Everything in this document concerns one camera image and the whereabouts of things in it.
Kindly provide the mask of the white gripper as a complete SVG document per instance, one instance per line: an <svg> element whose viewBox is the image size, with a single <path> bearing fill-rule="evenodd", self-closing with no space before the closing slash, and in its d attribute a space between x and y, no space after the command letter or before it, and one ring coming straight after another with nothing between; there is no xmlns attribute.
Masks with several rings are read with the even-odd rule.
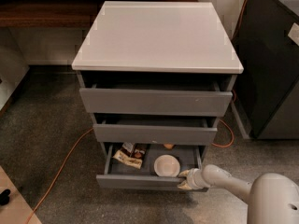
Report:
<svg viewBox="0 0 299 224"><path fill-rule="evenodd" d="M207 187L207 183L202 177L202 171L197 168L191 170L185 170L178 174L178 177L187 177L186 181L178 184L179 189L192 190L192 189L203 189Z"/></svg>

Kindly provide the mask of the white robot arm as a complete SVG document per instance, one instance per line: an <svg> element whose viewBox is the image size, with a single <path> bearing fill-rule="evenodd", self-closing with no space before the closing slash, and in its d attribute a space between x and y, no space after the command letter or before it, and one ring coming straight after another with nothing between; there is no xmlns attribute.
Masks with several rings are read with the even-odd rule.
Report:
<svg viewBox="0 0 299 224"><path fill-rule="evenodd" d="M252 183L233 177L216 165L182 171L180 189L226 189L248 206L247 224L299 224L299 187L276 173L258 176Z"/></svg>

